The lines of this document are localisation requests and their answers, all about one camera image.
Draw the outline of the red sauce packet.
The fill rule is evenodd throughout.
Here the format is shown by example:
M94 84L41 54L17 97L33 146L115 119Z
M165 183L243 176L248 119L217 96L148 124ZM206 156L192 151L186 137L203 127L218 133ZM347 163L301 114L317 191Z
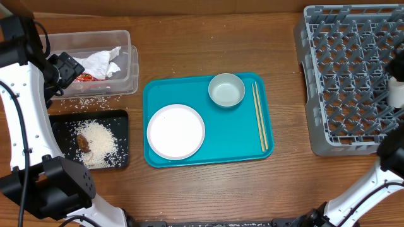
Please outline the red sauce packet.
M100 79L97 79L96 77L88 73L81 73L74 81L76 83L79 83L79 82L100 81Z

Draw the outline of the white cup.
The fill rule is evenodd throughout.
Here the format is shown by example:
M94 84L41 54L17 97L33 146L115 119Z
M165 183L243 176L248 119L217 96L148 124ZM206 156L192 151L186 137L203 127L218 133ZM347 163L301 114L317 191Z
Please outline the white cup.
M387 103L394 108L403 108L404 82L397 81L394 77L389 79Z

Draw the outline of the white napkin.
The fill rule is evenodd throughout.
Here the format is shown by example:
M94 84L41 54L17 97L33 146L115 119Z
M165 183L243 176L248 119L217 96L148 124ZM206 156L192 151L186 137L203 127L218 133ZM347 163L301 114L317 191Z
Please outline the white napkin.
M96 52L87 58L74 57L74 59L85 68L84 73L91 74L100 79L100 81L104 81L121 70L116 63L112 62L119 55L120 50L121 47L116 47L112 50Z

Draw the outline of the brown food scrap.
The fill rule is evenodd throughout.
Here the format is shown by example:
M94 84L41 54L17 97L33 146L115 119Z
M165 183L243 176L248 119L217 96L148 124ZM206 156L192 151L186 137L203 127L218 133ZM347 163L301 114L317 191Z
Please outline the brown food scrap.
M85 136L83 136L82 134L78 134L76 136L76 142L81 152L83 153L90 152L89 142L86 140Z

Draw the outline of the pile of rice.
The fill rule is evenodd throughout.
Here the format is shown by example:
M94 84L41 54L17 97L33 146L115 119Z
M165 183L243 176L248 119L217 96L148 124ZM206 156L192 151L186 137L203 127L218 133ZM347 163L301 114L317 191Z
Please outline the pile of rice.
M84 164L89 170L118 168L126 165L128 154L123 150L122 140L117 138L109 124L97 120L82 120L68 124L69 151L73 160ZM76 136L82 134L89 142L90 152L80 151Z

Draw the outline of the large white plate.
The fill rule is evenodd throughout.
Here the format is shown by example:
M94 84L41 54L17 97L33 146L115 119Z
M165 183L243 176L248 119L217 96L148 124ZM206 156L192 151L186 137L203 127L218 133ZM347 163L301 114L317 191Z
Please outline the large white plate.
M151 149L171 161L195 154L205 140L205 123L197 111L183 104L167 105L151 117L146 138Z

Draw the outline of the wooden chopstick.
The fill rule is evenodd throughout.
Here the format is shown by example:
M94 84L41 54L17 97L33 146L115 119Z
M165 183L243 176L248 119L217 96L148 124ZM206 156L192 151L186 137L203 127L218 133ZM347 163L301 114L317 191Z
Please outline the wooden chopstick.
M262 130L261 130L261 123L260 123L259 113L258 113L258 103L257 103L256 92L255 92L253 84L251 84L251 88L252 88L252 96L253 96L253 101L254 101L254 108L255 108L255 112L256 112L256 120L257 120L257 125L258 125L259 139L260 139L260 143L261 143L261 150L264 153L265 152L265 147L264 147L264 141L263 141L263 133L262 133Z
M260 100L260 96L259 96L259 90L258 90L257 82L254 83L254 89L255 89L255 92L256 92L259 119L260 119L260 123L261 123L261 130L262 130L262 133L263 133L264 147L265 147L265 151L266 151L266 150L268 150L269 146L268 146L268 139L267 139L267 135L266 135L266 128L265 128L264 119L263 119L263 112L262 112L262 106L261 106L261 100Z

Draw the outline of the grey saucer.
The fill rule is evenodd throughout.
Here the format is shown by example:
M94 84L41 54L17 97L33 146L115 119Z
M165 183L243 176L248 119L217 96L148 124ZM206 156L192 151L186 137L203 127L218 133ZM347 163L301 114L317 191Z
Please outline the grey saucer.
M208 94L211 100L223 108L232 108L244 98L245 85L240 77L222 73L214 76L208 85Z

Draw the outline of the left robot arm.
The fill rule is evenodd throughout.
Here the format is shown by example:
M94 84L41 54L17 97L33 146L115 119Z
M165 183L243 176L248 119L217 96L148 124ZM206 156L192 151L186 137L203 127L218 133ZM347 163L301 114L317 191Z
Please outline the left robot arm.
M88 168L64 157L47 109L83 71L69 54L50 53L40 23L1 20L1 100L11 141L11 173L1 193L38 219L82 226L133 226L132 217L100 197Z

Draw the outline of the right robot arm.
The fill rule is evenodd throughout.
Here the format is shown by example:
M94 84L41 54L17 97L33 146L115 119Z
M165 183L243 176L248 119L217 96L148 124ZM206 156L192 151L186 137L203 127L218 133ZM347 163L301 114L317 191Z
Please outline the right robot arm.
M347 191L323 203L292 226L358 226L358 220L389 195L403 189L403 126L391 131L377 149L371 169Z

